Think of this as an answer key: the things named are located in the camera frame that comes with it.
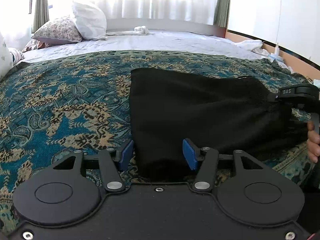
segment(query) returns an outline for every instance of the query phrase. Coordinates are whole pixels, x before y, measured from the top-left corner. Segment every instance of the blue gripper pad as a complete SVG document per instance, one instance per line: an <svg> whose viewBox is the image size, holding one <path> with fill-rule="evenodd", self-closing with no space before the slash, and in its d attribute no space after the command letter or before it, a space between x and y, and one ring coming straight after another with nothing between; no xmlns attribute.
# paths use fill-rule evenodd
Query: blue gripper pad
<svg viewBox="0 0 320 240"><path fill-rule="evenodd" d="M196 159L196 152L191 147L190 144L186 140L183 140L182 142L182 152L183 155L192 171L198 169L198 161Z"/></svg>
<svg viewBox="0 0 320 240"><path fill-rule="evenodd" d="M133 155L133 140L131 140L122 151L121 160L119 161L119 171L125 171Z"/></svg>

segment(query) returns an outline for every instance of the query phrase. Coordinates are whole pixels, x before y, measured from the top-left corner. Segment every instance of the bed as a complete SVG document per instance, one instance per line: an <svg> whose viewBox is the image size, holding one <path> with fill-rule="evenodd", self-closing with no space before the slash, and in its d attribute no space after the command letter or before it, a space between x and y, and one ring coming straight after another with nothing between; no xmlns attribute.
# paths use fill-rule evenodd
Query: bed
<svg viewBox="0 0 320 240"><path fill-rule="evenodd" d="M252 75L271 91L307 82L276 62L221 38L151 31L24 53L25 59L0 82L0 227L8 232L19 219L12 193L18 184L75 149L95 154L130 137L130 71L152 67L227 78ZM308 115L294 111L300 120ZM270 153L261 160L301 184L313 165L306 144ZM121 174L127 185L144 181L134 158ZM230 176L220 170L216 186ZM99 185L98 171L87 177Z"/></svg>

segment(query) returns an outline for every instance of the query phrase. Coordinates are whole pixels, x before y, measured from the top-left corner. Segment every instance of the green curtain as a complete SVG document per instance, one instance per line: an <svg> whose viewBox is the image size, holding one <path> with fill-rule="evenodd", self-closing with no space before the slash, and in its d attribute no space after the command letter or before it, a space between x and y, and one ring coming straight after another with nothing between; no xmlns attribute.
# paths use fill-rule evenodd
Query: green curtain
<svg viewBox="0 0 320 240"><path fill-rule="evenodd" d="M47 21L49 21L48 0L36 0L32 33L35 33Z"/></svg>
<svg viewBox="0 0 320 240"><path fill-rule="evenodd" d="M228 25L230 0L218 0L214 12L214 25L226 28Z"/></svg>

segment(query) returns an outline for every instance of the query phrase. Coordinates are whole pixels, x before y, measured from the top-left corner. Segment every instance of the black cloth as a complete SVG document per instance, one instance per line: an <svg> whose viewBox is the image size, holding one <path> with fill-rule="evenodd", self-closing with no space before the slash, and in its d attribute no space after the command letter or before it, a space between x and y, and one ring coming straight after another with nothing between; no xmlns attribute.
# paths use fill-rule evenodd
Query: black cloth
<svg viewBox="0 0 320 240"><path fill-rule="evenodd" d="M130 116L138 172L154 180L189 174L182 140L254 157L306 140L290 106L268 101L257 79L209 78L152 68L131 71Z"/></svg>

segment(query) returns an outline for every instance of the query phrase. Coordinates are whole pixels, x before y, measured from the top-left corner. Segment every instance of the wooden trim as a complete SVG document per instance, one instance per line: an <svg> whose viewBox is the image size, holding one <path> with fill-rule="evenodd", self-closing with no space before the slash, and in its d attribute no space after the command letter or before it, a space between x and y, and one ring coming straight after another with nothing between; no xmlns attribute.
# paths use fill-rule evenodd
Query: wooden trim
<svg viewBox="0 0 320 240"><path fill-rule="evenodd" d="M244 36L241 36L238 34L230 33L228 31L226 32L226 39L229 39L233 42L252 40L250 38L247 38L247 37L244 37ZM262 48L267 50L269 53L275 52L275 47L267 45L267 44L263 44ZM284 63L287 66L292 67L292 69L295 72L305 76L306 78L310 78L312 80L314 80L314 79L320 80L320 71L317 70L316 68L314 68L313 66L309 65L308 63L306 63L306 62L302 61L301 59L298 59L295 56L290 55L289 53L286 53L282 50L280 50L279 56L283 57Z"/></svg>

